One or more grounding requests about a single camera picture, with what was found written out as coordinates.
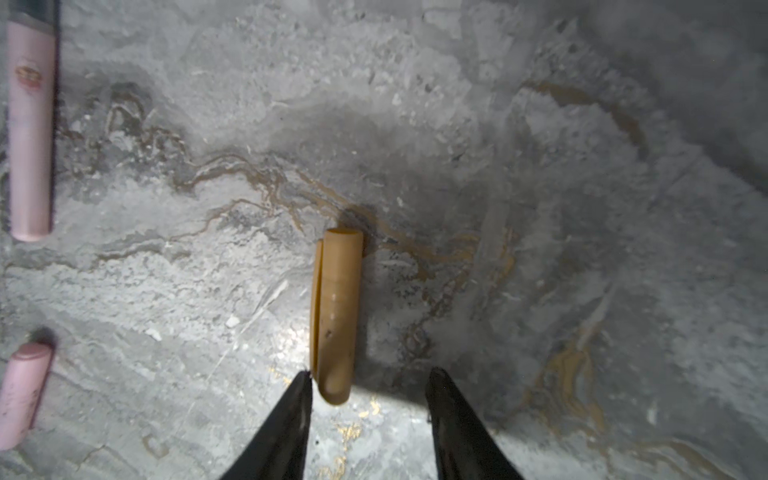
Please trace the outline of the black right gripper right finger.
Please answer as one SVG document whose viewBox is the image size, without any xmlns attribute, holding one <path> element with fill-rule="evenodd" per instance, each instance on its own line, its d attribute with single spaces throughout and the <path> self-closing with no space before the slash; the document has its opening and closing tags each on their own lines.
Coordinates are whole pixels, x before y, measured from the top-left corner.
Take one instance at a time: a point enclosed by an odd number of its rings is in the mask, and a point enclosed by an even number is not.
<svg viewBox="0 0 768 480">
<path fill-rule="evenodd" d="M 431 369 L 425 397 L 440 480 L 523 479 L 446 370 Z"/>
</svg>

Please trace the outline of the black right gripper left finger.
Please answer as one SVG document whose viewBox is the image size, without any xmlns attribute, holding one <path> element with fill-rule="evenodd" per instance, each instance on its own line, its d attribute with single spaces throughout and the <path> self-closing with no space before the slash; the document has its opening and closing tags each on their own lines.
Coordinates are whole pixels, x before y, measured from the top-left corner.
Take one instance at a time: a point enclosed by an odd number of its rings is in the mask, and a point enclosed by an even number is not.
<svg viewBox="0 0 768 480">
<path fill-rule="evenodd" d="M 222 479 L 303 479 L 313 386 L 300 371 Z"/>
</svg>

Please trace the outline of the pink pen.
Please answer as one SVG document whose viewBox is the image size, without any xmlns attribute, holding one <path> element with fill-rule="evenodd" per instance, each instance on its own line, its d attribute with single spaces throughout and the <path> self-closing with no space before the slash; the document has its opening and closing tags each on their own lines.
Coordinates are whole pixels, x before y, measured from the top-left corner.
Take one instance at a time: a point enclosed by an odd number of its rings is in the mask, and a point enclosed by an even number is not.
<svg viewBox="0 0 768 480">
<path fill-rule="evenodd" d="M 39 241 L 52 229 L 58 3 L 9 3 L 8 160 L 10 233 Z"/>
</svg>

